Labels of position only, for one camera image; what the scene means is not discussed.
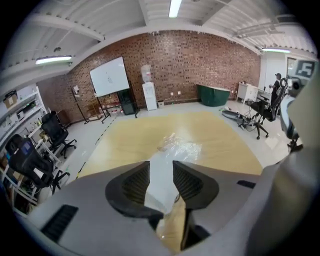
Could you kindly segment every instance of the brick wall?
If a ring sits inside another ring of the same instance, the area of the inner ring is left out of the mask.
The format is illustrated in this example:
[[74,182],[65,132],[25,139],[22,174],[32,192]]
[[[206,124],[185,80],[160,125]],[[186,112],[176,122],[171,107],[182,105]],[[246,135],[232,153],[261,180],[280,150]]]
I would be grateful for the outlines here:
[[[44,104],[56,111],[65,109],[72,121],[79,120],[81,114],[70,86],[78,85],[79,104],[86,112],[86,105],[95,100],[89,72],[120,56],[139,106],[145,105],[140,71],[145,64],[151,65],[157,100],[170,98],[170,92],[174,92],[171,100],[177,103],[196,100],[196,84],[237,90],[240,81],[254,86],[259,83],[260,57],[251,50],[212,34],[170,30],[115,42],[86,58],[68,74],[38,82]],[[118,101],[116,94],[100,99],[103,104]]]

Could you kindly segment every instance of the whiteboard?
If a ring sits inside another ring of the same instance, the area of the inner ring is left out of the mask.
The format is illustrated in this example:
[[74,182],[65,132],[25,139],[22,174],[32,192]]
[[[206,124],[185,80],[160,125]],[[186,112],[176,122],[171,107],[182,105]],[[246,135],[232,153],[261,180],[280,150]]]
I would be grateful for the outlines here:
[[124,58],[115,58],[90,71],[97,97],[129,88]]

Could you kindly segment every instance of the table surface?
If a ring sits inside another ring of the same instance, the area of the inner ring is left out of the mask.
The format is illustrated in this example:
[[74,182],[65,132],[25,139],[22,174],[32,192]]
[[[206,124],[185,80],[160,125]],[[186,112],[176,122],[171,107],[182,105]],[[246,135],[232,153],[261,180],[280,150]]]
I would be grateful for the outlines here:
[[[165,175],[162,159],[172,163],[172,148],[182,152],[185,161],[193,159],[195,164],[205,167],[254,175],[262,172],[257,158],[239,135],[222,119],[203,111],[116,122],[99,140],[79,178],[150,160],[151,181],[152,168],[162,170],[159,175]],[[180,199],[165,216],[164,228],[157,231],[160,239],[165,234],[162,240],[174,252],[179,251],[184,220],[185,203]]]

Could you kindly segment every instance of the trash can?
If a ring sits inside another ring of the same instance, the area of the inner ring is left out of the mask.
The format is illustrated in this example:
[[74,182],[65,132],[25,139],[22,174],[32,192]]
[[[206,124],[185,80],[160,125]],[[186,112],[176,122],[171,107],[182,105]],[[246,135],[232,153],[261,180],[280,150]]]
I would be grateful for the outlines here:
[[198,84],[197,87],[198,96],[200,96],[201,102],[204,105],[209,107],[218,107],[223,106],[227,103],[230,95],[230,90],[200,84]]

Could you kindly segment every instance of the office chair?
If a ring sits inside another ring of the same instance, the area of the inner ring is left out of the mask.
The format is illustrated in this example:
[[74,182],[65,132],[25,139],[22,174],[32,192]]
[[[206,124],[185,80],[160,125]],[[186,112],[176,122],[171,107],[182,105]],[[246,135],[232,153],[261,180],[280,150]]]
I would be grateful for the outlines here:
[[250,108],[252,108],[257,112],[253,116],[254,118],[257,119],[257,121],[253,124],[258,131],[258,136],[256,137],[257,140],[260,140],[260,129],[266,133],[266,136],[265,136],[266,138],[269,137],[269,133],[262,125],[265,119],[267,119],[269,122],[273,122],[274,120],[276,120],[280,103],[285,96],[287,86],[288,86],[288,82],[287,82],[287,79],[284,77],[280,81],[280,89],[279,89],[280,92],[272,104],[267,102],[268,98],[261,96],[263,99],[260,99],[260,101],[254,102],[250,105]]
[[30,138],[22,139],[18,137],[20,136],[15,134],[5,146],[6,149],[16,147],[16,150],[10,156],[9,167],[29,178],[38,189],[52,186],[52,194],[55,193],[56,187],[61,189],[59,181],[66,175],[70,176],[70,173],[62,174],[63,172],[59,170],[54,177],[54,163],[39,155]]
[[60,155],[63,155],[64,159],[66,159],[67,149],[71,147],[76,149],[77,147],[72,143],[76,143],[77,140],[73,139],[69,143],[66,143],[66,138],[68,137],[69,133],[62,125],[59,124],[56,117],[56,112],[52,111],[51,113],[47,113],[42,117],[41,121],[41,128],[49,136],[52,148],[57,149],[61,144],[64,145],[63,149],[60,152]]

